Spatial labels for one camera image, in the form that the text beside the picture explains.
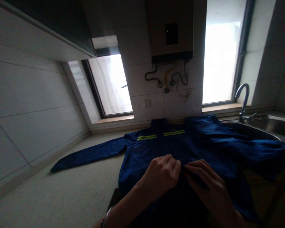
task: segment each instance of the bracelet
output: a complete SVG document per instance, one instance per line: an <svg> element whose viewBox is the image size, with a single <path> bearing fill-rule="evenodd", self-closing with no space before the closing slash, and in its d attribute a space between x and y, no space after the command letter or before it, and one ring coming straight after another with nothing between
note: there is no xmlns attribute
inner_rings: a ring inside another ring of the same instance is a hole
<svg viewBox="0 0 285 228"><path fill-rule="evenodd" d="M101 220L101 224L100 224L100 228L105 228L105 224L107 222L107 217L108 217L108 214L110 212L110 210L112 209L113 207L111 207L108 212L104 215L104 217L102 218Z"/></svg>

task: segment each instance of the hand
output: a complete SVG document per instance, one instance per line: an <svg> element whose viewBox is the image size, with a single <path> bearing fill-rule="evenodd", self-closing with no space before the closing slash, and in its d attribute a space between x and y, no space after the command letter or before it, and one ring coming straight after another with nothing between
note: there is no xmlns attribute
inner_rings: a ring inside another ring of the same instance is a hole
<svg viewBox="0 0 285 228"><path fill-rule="evenodd" d="M185 173L189 185L200 197L206 208L224 227L247 227L242 215L233 207L225 182L204 160L190 162L186 168L208 185L202 189L192 177Z"/></svg>
<svg viewBox="0 0 285 228"><path fill-rule="evenodd" d="M154 158L143 177L135 185L145 200L153 202L177 185L181 162L172 155Z"/></svg>

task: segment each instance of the yellow hose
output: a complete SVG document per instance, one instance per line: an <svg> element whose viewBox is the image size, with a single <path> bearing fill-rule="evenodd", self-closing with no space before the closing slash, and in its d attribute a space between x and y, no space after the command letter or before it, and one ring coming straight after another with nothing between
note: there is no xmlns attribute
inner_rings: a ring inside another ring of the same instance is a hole
<svg viewBox="0 0 285 228"><path fill-rule="evenodd" d="M165 83L166 83L166 88L168 87L168 82L167 82L167 74L169 74L171 71L173 71L177 67L178 62L175 62L174 67L172 67L170 70L166 71L165 73Z"/></svg>

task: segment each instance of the window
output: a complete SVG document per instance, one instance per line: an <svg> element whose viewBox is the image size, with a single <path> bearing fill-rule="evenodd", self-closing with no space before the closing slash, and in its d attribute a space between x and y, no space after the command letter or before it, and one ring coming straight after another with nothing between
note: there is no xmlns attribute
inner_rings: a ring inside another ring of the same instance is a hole
<svg viewBox="0 0 285 228"><path fill-rule="evenodd" d="M203 106L236 102L253 0L208 0Z"/></svg>
<svg viewBox="0 0 285 228"><path fill-rule="evenodd" d="M94 39L97 58L84 60L102 118L132 115L132 105L116 36Z"/></svg>

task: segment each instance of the window frame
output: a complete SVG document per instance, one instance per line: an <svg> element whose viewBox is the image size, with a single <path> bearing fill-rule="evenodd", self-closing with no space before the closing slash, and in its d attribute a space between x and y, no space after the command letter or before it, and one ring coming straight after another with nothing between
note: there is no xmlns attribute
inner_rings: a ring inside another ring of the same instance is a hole
<svg viewBox="0 0 285 228"><path fill-rule="evenodd" d="M113 118L113 117L121 117L121 116L133 115L133 112L122 112L122 113L109 114L109 115L105 114L105 110L104 110L104 107L103 107L103 105L101 103L100 95L99 95L98 90L97 90L97 86L96 86L96 83L95 83L95 80L94 80L94 77L93 77L93 73L92 73L91 66L89 64L89 60L82 60L81 62L82 62L83 68L85 70L85 74L87 75L87 79L89 81L89 84L90 84L90 87L91 87L91 90L92 90L92 94L94 96L94 100L95 100L95 103L97 105L98 112L100 114L100 118L101 119L106 119L106 118Z"/></svg>
<svg viewBox="0 0 285 228"><path fill-rule="evenodd" d="M206 103L206 104L203 104L203 108L217 106L217 105L233 104L237 102L235 93L237 89L239 88L240 82L241 82L254 5L255 5L255 0L247 0L245 12L244 12L244 18L243 18L243 26L242 26L242 31L241 31L240 43L239 43L239 48L238 48L237 64L235 68L233 88L231 92L231 100Z"/></svg>

